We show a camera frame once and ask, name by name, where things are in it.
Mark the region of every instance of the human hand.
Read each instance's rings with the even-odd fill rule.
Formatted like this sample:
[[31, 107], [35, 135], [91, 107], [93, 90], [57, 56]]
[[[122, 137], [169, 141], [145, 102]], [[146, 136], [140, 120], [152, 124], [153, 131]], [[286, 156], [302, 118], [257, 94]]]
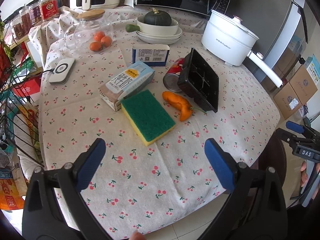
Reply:
[[[308, 175], [307, 175], [307, 172], [306, 172], [306, 169], [307, 169], [307, 162], [304, 161], [302, 164], [301, 164], [301, 168], [300, 168], [300, 171], [301, 171], [301, 181], [300, 181], [300, 186], [303, 187], [304, 185], [307, 184], [308, 182]], [[317, 163], [316, 164], [316, 172], [318, 173], [320, 171], [320, 163]], [[319, 190], [319, 185], [317, 186], [317, 189], [315, 191], [315, 193], [313, 194], [312, 196], [312, 199], [315, 199], [317, 193], [318, 193], [318, 190]]]
[[143, 234], [139, 233], [137, 230], [133, 232], [129, 240], [146, 240]]

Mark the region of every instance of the white electric pot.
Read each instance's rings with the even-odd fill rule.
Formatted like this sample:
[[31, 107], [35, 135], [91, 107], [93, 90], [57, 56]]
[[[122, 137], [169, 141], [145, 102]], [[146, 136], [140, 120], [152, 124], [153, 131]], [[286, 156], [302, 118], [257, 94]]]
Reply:
[[245, 57], [249, 57], [277, 87], [280, 87], [282, 80], [262, 61], [262, 55], [258, 53], [257, 56], [251, 51], [259, 38], [241, 25], [241, 21], [237, 16], [231, 19], [212, 10], [201, 40], [204, 48], [229, 66], [240, 66]]

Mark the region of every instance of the pepper stem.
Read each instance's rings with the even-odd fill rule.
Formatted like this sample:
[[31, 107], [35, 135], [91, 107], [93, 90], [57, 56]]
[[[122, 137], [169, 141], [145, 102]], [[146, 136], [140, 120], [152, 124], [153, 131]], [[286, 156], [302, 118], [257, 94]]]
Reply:
[[199, 111], [201, 111], [202, 113], [204, 113], [204, 114], [206, 114], [207, 112], [206, 111], [204, 111], [204, 110], [202, 110], [201, 108], [198, 108], [198, 107], [190, 107], [190, 109], [191, 110], [194, 110], [194, 109], [197, 109], [197, 110], [199, 110]]
[[159, 13], [159, 10], [157, 10], [156, 8], [152, 8], [152, 10], [153, 10], [154, 14], [158, 14]]

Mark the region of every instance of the orange fruit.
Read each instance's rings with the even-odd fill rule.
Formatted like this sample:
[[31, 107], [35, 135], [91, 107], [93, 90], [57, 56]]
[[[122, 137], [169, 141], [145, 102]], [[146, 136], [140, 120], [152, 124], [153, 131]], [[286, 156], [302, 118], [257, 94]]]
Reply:
[[90, 43], [89, 49], [91, 51], [100, 51], [102, 49], [102, 44], [99, 41], [94, 41]]
[[104, 36], [101, 39], [101, 43], [102, 43], [103, 46], [105, 46], [107, 48], [112, 44], [112, 38], [109, 37], [109, 36]]
[[104, 34], [104, 32], [96, 32], [96, 34], [93, 36], [93, 39], [94, 39], [95, 41], [101, 41], [101, 39], [102, 39], [104, 36], [106, 36], [106, 35]]

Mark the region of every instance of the orange pepper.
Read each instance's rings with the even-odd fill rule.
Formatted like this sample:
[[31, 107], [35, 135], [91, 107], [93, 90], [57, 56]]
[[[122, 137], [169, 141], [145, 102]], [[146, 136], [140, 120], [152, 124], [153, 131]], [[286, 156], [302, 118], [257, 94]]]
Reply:
[[162, 97], [175, 109], [181, 111], [180, 121], [187, 120], [193, 113], [193, 107], [184, 97], [179, 96], [175, 93], [165, 91], [162, 93]]

